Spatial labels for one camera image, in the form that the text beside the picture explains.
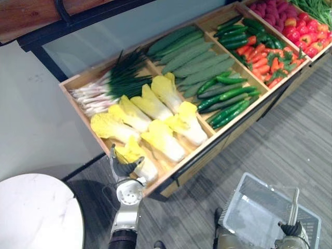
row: gray plastic basket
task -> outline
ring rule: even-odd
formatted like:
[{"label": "gray plastic basket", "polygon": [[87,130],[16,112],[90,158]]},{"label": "gray plastic basket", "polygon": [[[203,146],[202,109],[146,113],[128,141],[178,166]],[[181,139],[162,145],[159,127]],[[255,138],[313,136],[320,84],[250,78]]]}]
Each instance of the gray plastic basket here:
[{"label": "gray plastic basket", "polygon": [[[292,203],[260,179],[244,173],[219,223],[253,247],[274,248],[274,241],[284,237],[278,222],[288,222]],[[297,220],[307,232],[310,248],[318,249],[321,219],[299,205]]]}]

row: dark wooden panel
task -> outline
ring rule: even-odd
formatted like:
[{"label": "dark wooden panel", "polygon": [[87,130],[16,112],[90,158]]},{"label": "dark wooden panel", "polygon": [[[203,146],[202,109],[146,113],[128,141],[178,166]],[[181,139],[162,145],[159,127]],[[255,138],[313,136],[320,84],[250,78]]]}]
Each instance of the dark wooden panel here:
[{"label": "dark wooden panel", "polygon": [[[70,15],[80,13],[112,0],[64,0]],[[0,42],[4,43],[61,18],[54,0],[1,0]]]}]

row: shoe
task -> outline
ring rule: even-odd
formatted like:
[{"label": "shoe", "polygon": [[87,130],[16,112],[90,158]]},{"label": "shoe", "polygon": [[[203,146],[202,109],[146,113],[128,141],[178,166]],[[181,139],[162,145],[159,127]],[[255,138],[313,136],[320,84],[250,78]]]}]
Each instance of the shoe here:
[{"label": "shoe", "polygon": [[155,245],[154,245],[154,249],[166,249],[164,243],[162,243],[160,240],[158,240]]}]

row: white round table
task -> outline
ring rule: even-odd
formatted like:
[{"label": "white round table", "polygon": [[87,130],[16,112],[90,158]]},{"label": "white round table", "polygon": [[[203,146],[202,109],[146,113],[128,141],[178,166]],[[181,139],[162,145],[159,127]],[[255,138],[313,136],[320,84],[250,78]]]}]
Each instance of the white round table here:
[{"label": "white round table", "polygon": [[73,192],[44,174],[0,182],[1,249],[82,249],[84,224]]}]

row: cucumber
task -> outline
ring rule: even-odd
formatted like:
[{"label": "cucumber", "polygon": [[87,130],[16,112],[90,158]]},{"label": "cucumber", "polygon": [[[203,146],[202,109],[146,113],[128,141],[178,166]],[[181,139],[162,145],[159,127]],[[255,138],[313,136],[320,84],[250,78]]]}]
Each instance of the cucumber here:
[{"label": "cucumber", "polygon": [[240,73],[235,73],[235,74],[232,74],[232,75],[228,76],[228,78],[238,79],[238,78],[241,78],[241,74]]},{"label": "cucumber", "polygon": [[209,80],[221,72],[226,71],[228,68],[232,67],[234,65],[234,59],[228,58],[224,61],[221,61],[220,63],[213,65],[206,70],[199,71],[195,74],[189,75],[187,78],[185,78],[184,81],[182,81],[183,85],[192,85],[196,82]]},{"label": "cucumber", "polygon": [[236,35],[240,35],[240,34],[245,34],[244,32],[248,29],[247,26],[242,26],[241,28],[237,29],[237,30],[231,30],[231,31],[227,31],[224,34],[220,35],[219,38],[229,38],[232,36],[236,36]]},{"label": "cucumber", "polygon": [[218,85],[217,88],[213,89],[213,90],[209,90],[209,91],[206,91],[200,95],[198,95],[198,98],[199,99],[207,99],[207,98],[211,98],[213,96],[216,96],[216,95],[219,95],[223,92],[227,92],[229,90],[232,90],[232,89],[236,89],[236,88],[241,88],[242,87],[242,84],[241,83],[238,83],[238,84],[233,84],[233,85],[229,85],[229,86],[222,86],[222,85]]},{"label": "cucumber", "polygon": [[205,81],[198,82],[198,83],[194,84],[193,86],[191,86],[190,88],[188,88],[185,91],[185,93],[183,94],[183,97],[189,98],[189,97],[195,96],[198,89],[200,89],[201,86],[203,86],[204,84],[205,84]]},{"label": "cucumber", "polygon": [[237,103],[241,100],[244,100],[246,98],[248,98],[248,93],[243,93],[243,94],[235,96],[234,98],[231,98],[229,100],[222,101],[220,103],[216,103],[216,104],[211,105],[210,107],[205,108],[205,109],[201,109],[201,110],[199,110],[199,113],[210,113],[210,112],[213,112],[215,110],[219,110],[221,108],[228,107],[228,106],[230,106],[232,104],[235,104],[235,103]]},{"label": "cucumber", "polygon": [[261,31],[257,30],[257,29],[254,29],[253,27],[248,27],[248,29],[246,30],[246,32],[250,35],[260,35],[260,34],[263,34]]},{"label": "cucumber", "polygon": [[232,97],[240,95],[242,93],[245,93],[245,92],[250,93],[250,92],[253,92],[256,90],[257,90],[257,87],[243,87],[243,88],[232,89],[232,90],[229,90],[228,92],[221,94],[219,100],[225,101],[225,100],[231,99]]},{"label": "cucumber", "polygon": [[190,74],[197,73],[201,70],[205,70],[206,68],[208,68],[210,66],[218,64],[219,62],[226,60],[228,57],[229,57],[229,55],[226,54],[226,53],[220,54],[218,56],[207,59],[203,62],[197,63],[195,65],[189,65],[189,66],[186,66],[186,67],[181,67],[181,68],[175,70],[173,72],[173,74],[176,77],[181,77],[181,78],[187,77]]},{"label": "cucumber", "polygon": [[155,53],[157,53],[158,51],[162,50],[163,48],[169,46],[170,44],[172,44],[173,42],[175,42],[176,40],[178,40],[179,38],[183,37],[186,34],[189,34],[193,31],[195,31],[196,28],[194,26],[187,26],[187,27],[183,27],[181,29],[178,29],[174,32],[172,32],[171,34],[163,37],[162,39],[158,40],[157,42],[155,42],[148,50],[147,55],[153,55]]},{"label": "cucumber", "polygon": [[230,19],[229,21],[224,22],[224,23],[218,25],[217,29],[221,30],[221,29],[223,29],[223,28],[225,28],[227,26],[231,26],[231,25],[237,23],[238,21],[240,21],[241,19],[242,19],[242,16],[234,17],[234,18]]},{"label": "cucumber", "polygon": [[221,39],[219,39],[219,41],[223,44],[223,43],[231,43],[231,42],[237,42],[239,40],[244,40],[247,38],[247,35],[244,33],[241,33],[239,35],[232,35],[232,36],[226,36],[226,37],[222,37]]},{"label": "cucumber", "polygon": [[209,125],[211,125],[211,126],[217,125],[223,119],[227,118],[230,114],[234,113],[237,109],[239,109],[245,103],[245,101],[246,100],[242,100],[236,104],[233,104],[232,106],[228,107],[227,109],[219,112],[218,115],[209,122]]},{"label": "cucumber", "polygon": [[191,43],[184,45],[183,47],[180,47],[169,54],[166,54],[164,57],[161,58],[161,60],[159,61],[159,64],[166,65],[180,53],[182,53],[182,52],[186,51],[187,49],[192,48],[198,44],[202,44],[203,42],[204,42],[204,38],[200,37],[200,38],[192,41]]},{"label": "cucumber", "polygon": [[207,52],[200,54],[199,56],[193,58],[192,60],[188,61],[182,67],[189,66],[189,65],[195,65],[201,61],[205,61],[205,60],[215,57],[215,56],[216,56],[216,53],[214,51],[207,51]]},{"label": "cucumber", "polygon": [[181,37],[179,40],[173,42],[170,46],[164,48],[163,50],[159,51],[158,53],[155,54],[156,57],[163,57],[166,54],[169,54],[173,51],[175,51],[176,49],[183,47],[191,42],[193,42],[194,40],[197,40],[198,38],[203,37],[203,32],[202,31],[194,31],[190,34],[187,34],[183,37]]},{"label": "cucumber", "polygon": [[180,53],[177,57],[173,58],[166,66],[162,69],[162,74],[172,72],[175,69],[181,67],[186,62],[197,57],[198,55],[208,51],[213,46],[213,43],[203,43],[196,45],[185,52]]},{"label": "cucumber", "polygon": [[254,19],[244,18],[242,20],[242,22],[246,26],[252,27],[260,32],[265,32],[263,25],[261,25],[258,21],[254,20]]},{"label": "cucumber", "polygon": [[234,118],[236,118],[238,115],[240,115],[243,111],[245,111],[252,103],[254,103],[256,100],[258,100],[258,96],[251,97],[250,100],[245,100],[242,105],[235,110],[232,114],[230,114],[227,118],[223,119],[220,123],[212,126],[213,129],[217,129],[221,126],[226,125],[230,121],[232,121]]},{"label": "cucumber", "polygon": [[231,41],[228,43],[221,43],[221,44],[228,50],[234,50],[234,49],[237,49],[237,48],[240,48],[240,47],[246,45],[247,43],[248,43],[248,40],[247,40],[247,38],[245,38],[243,40],[236,40],[236,41]]},{"label": "cucumber", "polygon": [[233,31],[233,30],[238,30],[238,29],[242,29],[242,28],[243,28],[243,25],[232,25],[232,26],[228,26],[228,27],[225,27],[225,28],[219,30],[217,33],[215,33],[213,35],[213,37],[220,37],[223,34],[225,34],[226,32]]}]

